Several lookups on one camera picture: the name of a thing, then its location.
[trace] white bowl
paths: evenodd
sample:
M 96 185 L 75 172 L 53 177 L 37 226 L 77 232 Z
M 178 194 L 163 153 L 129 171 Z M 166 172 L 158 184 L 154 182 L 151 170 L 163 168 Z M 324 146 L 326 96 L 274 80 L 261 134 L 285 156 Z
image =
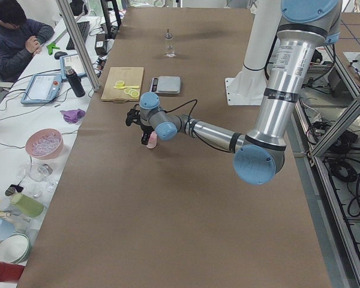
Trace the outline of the white bowl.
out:
M 15 234 L 0 243 L 0 261 L 17 263 L 29 253 L 29 239 L 24 234 Z

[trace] green cup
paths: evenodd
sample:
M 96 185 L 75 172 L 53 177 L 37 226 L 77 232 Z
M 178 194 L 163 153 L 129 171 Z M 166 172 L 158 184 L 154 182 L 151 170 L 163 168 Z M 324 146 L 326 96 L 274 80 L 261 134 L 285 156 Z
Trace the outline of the green cup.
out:
M 39 216 L 44 210 L 43 204 L 21 193 L 14 194 L 11 203 L 24 215 L 32 218 Z

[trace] black water bottle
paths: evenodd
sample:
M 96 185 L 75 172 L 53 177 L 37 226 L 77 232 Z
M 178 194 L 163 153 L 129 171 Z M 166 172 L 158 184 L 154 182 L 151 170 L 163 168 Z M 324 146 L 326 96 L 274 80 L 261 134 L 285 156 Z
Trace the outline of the black water bottle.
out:
M 72 67 L 66 66 L 65 76 L 67 77 L 68 82 L 70 83 L 76 97 L 83 97 L 85 95 L 85 91 L 81 79 Z

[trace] keyboard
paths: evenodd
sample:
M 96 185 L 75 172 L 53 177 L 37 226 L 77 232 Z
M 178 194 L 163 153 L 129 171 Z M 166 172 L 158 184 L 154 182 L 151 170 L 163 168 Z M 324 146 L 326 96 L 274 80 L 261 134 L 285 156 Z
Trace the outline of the keyboard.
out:
M 84 43 L 85 43 L 85 40 L 89 34 L 89 28 L 90 28 L 89 21 L 79 22 L 76 24 L 79 27 L 79 31 L 80 31 L 80 33 L 83 37 Z M 70 40 L 68 41 L 67 50 L 74 50 L 74 44 L 73 44 L 72 38 L 70 38 Z

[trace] wooden cutting board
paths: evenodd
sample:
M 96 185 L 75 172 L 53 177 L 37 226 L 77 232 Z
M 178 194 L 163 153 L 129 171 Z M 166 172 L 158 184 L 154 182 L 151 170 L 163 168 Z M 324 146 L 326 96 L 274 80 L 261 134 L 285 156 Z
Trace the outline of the wooden cutting board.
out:
M 125 86 L 140 86 L 138 90 L 141 92 L 144 75 L 144 67 L 111 67 L 103 94 L 102 101 L 127 102 L 138 101 L 140 97 L 133 98 L 126 94 L 123 89 L 114 88 L 116 81 L 123 80 Z

